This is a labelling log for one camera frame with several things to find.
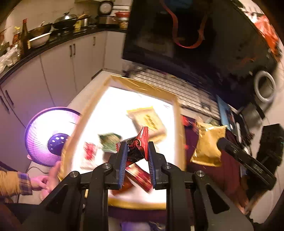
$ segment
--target red snack package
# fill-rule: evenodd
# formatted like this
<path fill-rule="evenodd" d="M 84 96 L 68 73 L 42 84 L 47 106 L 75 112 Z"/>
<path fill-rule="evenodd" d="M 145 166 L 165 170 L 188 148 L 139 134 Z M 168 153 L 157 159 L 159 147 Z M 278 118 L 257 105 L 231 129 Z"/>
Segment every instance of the red snack package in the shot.
<path fill-rule="evenodd" d="M 97 153 L 97 146 L 93 143 L 84 143 L 84 155 L 82 157 L 81 168 L 94 169 L 97 165 L 95 164 L 95 155 Z"/>
<path fill-rule="evenodd" d="M 181 121 L 182 121 L 183 126 L 189 126 L 190 125 L 190 122 L 183 115 L 181 115 Z"/>
<path fill-rule="evenodd" d="M 143 158 L 148 161 L 148 127 L 142 127 L 136 137 L 132 137 L 122 142 L 128 145 L 128 155 L 126 166 L 131 165 Z M 116 150 L 119 151 L 120 143 L 116 144 Z"/>
<path fill-rule="evenodd" d="M 133 187 L 133 184 L 130 182 L 128 177 L 125 176 L 122 188 L 120 190 L 111 190 L 111 193 L 115 196 L 115 195 L 126 192 L 127 190 L 129 190 L 132 187 Z"/>
<path fill-rule="evenodd" d="M 150 174 L 145 172 L 137 164 L 131 164 L 125 169 L 125 174 L 137 183 L 145 192 L 150 192 L 153 188 Z"/>

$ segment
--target kitchen floor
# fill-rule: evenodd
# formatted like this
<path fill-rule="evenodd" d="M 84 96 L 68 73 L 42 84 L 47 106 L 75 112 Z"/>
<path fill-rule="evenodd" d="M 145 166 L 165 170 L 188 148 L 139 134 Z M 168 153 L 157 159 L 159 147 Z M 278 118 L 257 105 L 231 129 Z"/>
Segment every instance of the kitchen floor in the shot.
<path fill-rule="evenodd" d="M 82 113 L 83 109 L 87 105 L 89 99 L 91 98 L 94 91 L 97 90 L 97 86 L 100 85 L 102 81 L 109 75 L 118 75 L 108 71 L 101 71 L 67 106 L 68 108 L 74 109 L 80 113 Z M 48 175 L 50 167 L 45 167 L 35 162 L 31 162 L 29 166 L 29 170 L 27 173 L 29 174 L 30 178 L 40 176 L 40 175 Z M 40 199 L 41 191 L 33 191 L 32 195 L 25 195 L 19 196 L 19 203 L 25 204 L 35 204 L 38 205 L 41 203 Z M 120 228 L 120 221 L 114 218 L 109 217 L 108 226 L 110 231 L 119 231 Z"/>

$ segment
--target black countertop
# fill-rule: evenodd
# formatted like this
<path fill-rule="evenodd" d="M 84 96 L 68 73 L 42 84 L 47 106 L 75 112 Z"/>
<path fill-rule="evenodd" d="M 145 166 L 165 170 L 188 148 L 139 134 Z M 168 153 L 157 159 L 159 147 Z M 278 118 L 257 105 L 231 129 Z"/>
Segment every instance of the black countertop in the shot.
<path fill-rule="evenodd" d="M 93 34 L 101 31 L 117 31 L 117 32 L 126 32 L 126 30 L 122 30 L 119 28 L 99 28 L 99 27 L 85 27 L 81 28 L 79 30 L 74 30 L 73 32 L 69 32 L 63 35 L 58 36 L 57 32 L 59 30 L 53 31 L 51 33 L 51 36 L 46 44 L 43 46 L 40 46 L 35 49 L 30 50 L 30 54 L 26 56 L 25 58 L 21 59 L 19 62 L 17 62 L 12 67 L 5 67 L 4 71 L 0 73 L 0 84 L 2 84 L 12 73 L 14 73 L 17 69 L 19 69 L 22 65 L 24 65 L 26 62 L 34 58 L 35 56 L 43 53 L 44 51 L 55 47 L 61 43 L 67 42 L 71 39 L 78 38 L 87 34 Z"/>

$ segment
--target person's hand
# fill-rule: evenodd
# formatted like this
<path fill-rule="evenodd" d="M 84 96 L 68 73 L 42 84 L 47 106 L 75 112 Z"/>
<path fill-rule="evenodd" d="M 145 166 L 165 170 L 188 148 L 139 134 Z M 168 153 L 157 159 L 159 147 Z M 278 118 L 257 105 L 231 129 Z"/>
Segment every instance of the person's hand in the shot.
<path fill-rule="evenodd" d="M 41 200 L 44 200 L 48 196 L 48 194 L 52 190 L 54 190 L 54 188 L 59 184 L 59 179 L 57 177 L 57 174 L 60 170 L 60 166 L 61 166 L 61 161 L 57 161 L 55 165 L 49 170 L 48 181 L 46 183 L 48 186 L 48 189 L 47 190 L 43 189 L 41 191 L 41 195 L 40 195 Z"/>
<path fill-rule="evenodd" d="M 46 185 L 48 181 L 48 176 L 38 176 L 31 178 L 31 185 L 32 190 L 39 191 L 41 189 L 49 190 L 48 186 Z"/>

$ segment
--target white cabinet door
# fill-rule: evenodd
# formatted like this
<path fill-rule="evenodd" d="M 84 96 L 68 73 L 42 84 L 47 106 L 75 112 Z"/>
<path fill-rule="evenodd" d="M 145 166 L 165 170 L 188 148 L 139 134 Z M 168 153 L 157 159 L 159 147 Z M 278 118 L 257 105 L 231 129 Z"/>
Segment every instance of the white cabinet door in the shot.
<path fill-rule="evenodd" d="M 72 40 L 45 51 L 40 57 L 55 106 L 66 107 L 76 96 Z"/>
<path fill-rule="evenodd" d="M 0 161 L 9 167 L 26 172 L 30 165 L 25 147 L 25 128 L 0 91 Z"/>
<path fill-rule="evenodd" d="M 82 36 L 71 40 L 77 91 L 80 92 L 92 79 L 93 37 Z"/>
<path fill-rule="evenodd" d="M 125 33 L 108 31 L 104 68 L 122 73 L 122 52 Z"/>
<path fill-rule="evenodd" d="M 107 32 L 103 31 L 92 35 L 92 76 L 97 74 L 104 66 L 106 34 Z"/>
<path fill-rule="evenodd" d="M 24 126 L 41 110 L 54 107 L 39 56 L 20 67 L 1 84 L 1 88 Z"/>

